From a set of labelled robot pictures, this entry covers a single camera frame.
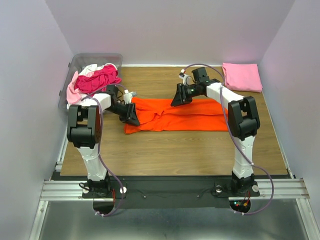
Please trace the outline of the orange t shirt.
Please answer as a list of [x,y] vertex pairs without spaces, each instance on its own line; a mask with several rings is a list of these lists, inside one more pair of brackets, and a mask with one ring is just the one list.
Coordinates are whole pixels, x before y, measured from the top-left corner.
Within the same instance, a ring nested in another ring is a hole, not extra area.
[[171,106],[170,99],[134,97],[139,126],[125,124],[124,133],[141,131],[207,131],[226,132],[222,106],[217,101],[194,99],[191,103]]

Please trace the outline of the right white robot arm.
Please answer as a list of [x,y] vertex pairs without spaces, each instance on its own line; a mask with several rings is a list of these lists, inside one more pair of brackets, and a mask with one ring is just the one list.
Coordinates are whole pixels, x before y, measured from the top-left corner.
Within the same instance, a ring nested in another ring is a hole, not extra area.
[[246,192],[258,193],[253,163],[253,145],[260,128],[260,118],[254,97],[244,97],[210,77],[204,67],[192,71],[193,76],[182,69],[176,85],[172,107],[190,104],[194,97],[203,95],[221,104],[227,129],[235,146],[234,166],[231,172],[230,190],[234,195]]

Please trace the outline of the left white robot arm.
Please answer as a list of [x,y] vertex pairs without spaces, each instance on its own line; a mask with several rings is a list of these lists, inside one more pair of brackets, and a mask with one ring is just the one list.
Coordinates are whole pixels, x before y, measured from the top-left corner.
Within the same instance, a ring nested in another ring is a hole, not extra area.
[[84,194],[107,197],[111,193],[109,171],[100,154],[104,111],[118,115],[122,123],[140,125],[132,102],[137,93],[125,89],[120,100],[119,92],[118,86],[111,84],[105,91],[99,89],[68,108],[67,139],[80,153],[87,170],[87,182],[80,184]]

